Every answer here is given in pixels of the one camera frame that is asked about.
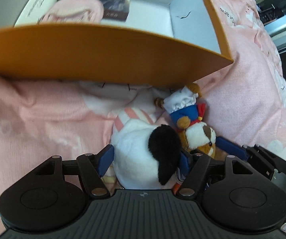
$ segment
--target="stuffed animal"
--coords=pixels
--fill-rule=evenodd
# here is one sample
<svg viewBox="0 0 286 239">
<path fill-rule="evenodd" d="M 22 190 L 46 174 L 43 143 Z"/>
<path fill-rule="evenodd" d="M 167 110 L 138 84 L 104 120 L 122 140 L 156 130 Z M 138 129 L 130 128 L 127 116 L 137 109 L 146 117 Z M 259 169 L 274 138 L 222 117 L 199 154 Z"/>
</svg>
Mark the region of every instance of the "stuffed animal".
<svg viewBox="0 0 286 239">
<path fill-rule="evenodd" d="M 167 111 L 179 129 L 186 129 L 203 118 L 205 104 L 196 104 L 196 99 L 200 97 L 202 95 L 199 86 L 192 83 L 165 99 L 157 98 L 155 104 Z"/>
<path fill-rule="evenodd" d="M 215 157 L 215 131 L 205 122 L 198 122 L 189 126 L 186 130 L 178 131 L 182 147 L 189 153 L 198 149 L 208 156 Z"/>
<path fill-rule="evenodd" d="M 165 99 L 157 98 L 155 104 L 169 113 L 186 151 L 198 149 L 214 158 L 216 134 L 202 122 L 205 104 L 196 104 L 196 99 L 201 96 L 199 86 L 193 83 Z"/>
<path fill-rule="evenodd" d="M 122 187 L 170 189 L 175 184 L 181 141 L 170 126 L 155 125 L 142 110 L 126 108 L 115 120 L 111 144 Z"/>
</svg>

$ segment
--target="pink bedsheet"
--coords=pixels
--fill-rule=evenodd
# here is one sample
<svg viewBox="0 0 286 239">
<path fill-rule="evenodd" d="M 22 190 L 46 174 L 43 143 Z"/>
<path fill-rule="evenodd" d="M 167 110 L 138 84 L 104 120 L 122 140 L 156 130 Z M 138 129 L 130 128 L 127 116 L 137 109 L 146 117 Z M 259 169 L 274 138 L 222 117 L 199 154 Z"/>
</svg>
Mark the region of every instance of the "pink bedsheet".
<svg viewBox="0 0 286 239">
<path fill-rule="evenodd" d="M 286 82 L 256 3 L 212 1 L 235 62 L 198 80 L 208 105 L 205 121 L 218 135 L 263 145 L 286 159 Z M 0 194 L 52 155 L 68 160 L 97 153 L 127 106 L 166 121 L 153 99 L 168 94 L 147 86 L 0 78 Z"/>
</svg>

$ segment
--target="metal screw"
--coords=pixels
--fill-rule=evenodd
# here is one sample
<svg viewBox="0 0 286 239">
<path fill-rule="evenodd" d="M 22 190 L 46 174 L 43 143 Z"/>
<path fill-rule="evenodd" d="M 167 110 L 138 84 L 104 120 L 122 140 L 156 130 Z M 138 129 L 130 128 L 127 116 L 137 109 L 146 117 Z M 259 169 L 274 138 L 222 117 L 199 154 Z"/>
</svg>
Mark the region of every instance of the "metal screw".
<svg viewBox="0 0 286 239">
<path fill-rule="evenodd" d="M 179 194 L 185 197 L 189 197 L 195 194 L 195 191 L 190 188 L 184 188 L 179 191 Z"/>
<path fill-rule="evenodd" d="M 91 192 L 94 196 L 104 196 L 107 194 L 107 190 L 104 188 L 95 188 Z"/>
<path fill-rule="evenodd" d="M 118 182 L 118 184 L 119 184 L 120 189 L 124 190 L 124 187 L 122 186 L 122 184 L 120 184 L 120 182 Z"/>
</svg>

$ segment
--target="black plush ear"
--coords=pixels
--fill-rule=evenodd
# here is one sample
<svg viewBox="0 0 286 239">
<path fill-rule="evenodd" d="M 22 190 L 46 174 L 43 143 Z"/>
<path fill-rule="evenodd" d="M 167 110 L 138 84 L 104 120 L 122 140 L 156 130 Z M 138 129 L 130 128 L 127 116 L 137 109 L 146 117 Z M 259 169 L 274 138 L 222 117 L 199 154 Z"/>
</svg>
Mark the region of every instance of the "black plush ear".
<svg viewBox="0 0 286 239">
<path fill-rule="evenodd" d="M 158 181 L 165 185 L 176 171 L 180 159 L 180 138 L 173 128 L 161 125 L 150 134 L 148 149 L 159 162 Z"/>
</svg>

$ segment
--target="black and white plush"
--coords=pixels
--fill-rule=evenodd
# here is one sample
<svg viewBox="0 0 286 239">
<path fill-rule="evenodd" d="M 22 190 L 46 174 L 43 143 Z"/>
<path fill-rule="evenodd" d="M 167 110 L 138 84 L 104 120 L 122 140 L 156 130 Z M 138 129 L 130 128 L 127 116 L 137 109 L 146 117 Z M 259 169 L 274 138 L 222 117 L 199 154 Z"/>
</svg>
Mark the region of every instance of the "black and white plush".
<svg viewBox="0 0 286 239">
<path fill-rule="evenodd" d="M 176 182 L 181 142 L 173 128 L 130 119 L 114 136 L 113 167 L 126 189 L 169 189 Z"/>
</svg>

